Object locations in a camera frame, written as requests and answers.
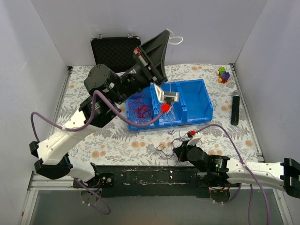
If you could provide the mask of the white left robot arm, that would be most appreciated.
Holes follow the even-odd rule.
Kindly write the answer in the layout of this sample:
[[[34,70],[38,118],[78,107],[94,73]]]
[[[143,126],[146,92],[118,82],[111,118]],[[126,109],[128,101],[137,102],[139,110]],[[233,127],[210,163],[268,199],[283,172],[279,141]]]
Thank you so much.
[[[152,84],[167,81],[165,52],[170,32],[164,30],[133,51],[135,65],[123,75],[117,75],[104,64],[94,66],[84,81],[89,97],[58,131],[44,141],[30,144],[37,174],[56,180],[66,175],[80,179],[88,187],[96,187],[101,175],[94,163],[86,165],[72,159],[68,152],[85,137],[120,117],[118,105]]]

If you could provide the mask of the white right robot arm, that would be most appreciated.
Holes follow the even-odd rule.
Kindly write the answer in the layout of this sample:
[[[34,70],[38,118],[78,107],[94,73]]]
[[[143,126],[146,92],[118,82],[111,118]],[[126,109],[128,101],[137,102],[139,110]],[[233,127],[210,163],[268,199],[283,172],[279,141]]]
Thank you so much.
[[[283,162],[247,162],[220,155],[209,155],[195,144],[184,141],[174,148],[180,162],[190,162],[197,170],[197,184],[201,187],[226,187],[232,184],[256,184],[285,191],[300,197],[300,164],[290,158]]]

